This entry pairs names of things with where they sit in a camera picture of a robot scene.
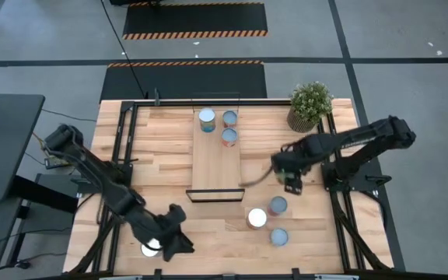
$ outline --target black table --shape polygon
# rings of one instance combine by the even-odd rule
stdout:
[[[22,199],[75,212],[76,198],[16,176],[43,103],[40,95],[0,94],[0,239],[22,215]],[[6,245],[7,240],[0,242],[0,261]]]

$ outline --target green plant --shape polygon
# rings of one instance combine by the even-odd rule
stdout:
[[[333,96],[326,85],[321,82],[310,82],[298,85],[292,94],[292,109],[295,115],[304,121],[319,121],[331,112]]]

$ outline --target black floor mat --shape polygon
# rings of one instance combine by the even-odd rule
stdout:
[[[132,63],[149,99],[267,98],[260,61],[163,61]],[[108,66],[101,100],[142,99],[128,63]]]
[[[132,4],[125,20],[124,39],[180,39],[266,36],[262,3]]]

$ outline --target potted plant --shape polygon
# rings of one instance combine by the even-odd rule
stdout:
[[[308,132],[323,115],[331,112],[332,99],[326,85],[321,82],[298,85],[293,90],[292,106],[286,118],[289,127],[297,132]]]

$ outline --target can lid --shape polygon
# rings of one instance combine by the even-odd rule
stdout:
[[[158,240],[156,240],[155,238],[153,238],[148,242],[148,246],[150,246],[153,249],[160,249],[160,242]],[[155,255],[157,255],[159,253],[159,251],[157,251],[157,250],[148,249],[148,247],[146,247],[145,245],[141,245],[141,252],[146,257],[154,257]]]
[[[211,108],[203,108],[198,114],[198,117],[201,121],[211,121],[215,118],[215,113]]]
[[[228,142],[234,142],[238,139],[238,132],[232,128],[225,128],[222,131],[222,139]]]
[[[286,209],[288,208],[288,202],[284,197],[277,196],[272,198],[271,204],[269,206],[271,207],[272,211],[281,213],[286,211]]]
[[[265,222],[267,222],[267,220],[268,217],[265,214],[265,211],[260,208],[252,209],[248,213],[248,222],[250,222],[252,226],[261,227],[265,225]]]
[[[228,110],[228,111],[224,112],[224,114],[222,116],[222,119],[227,124],[235,124],[237,118],[238,118],[238,115],[233,110]]]
[[[287,244],[288,239],[288,233],[284,229],[273,229],[271,232],[271,242],[276,246]]]

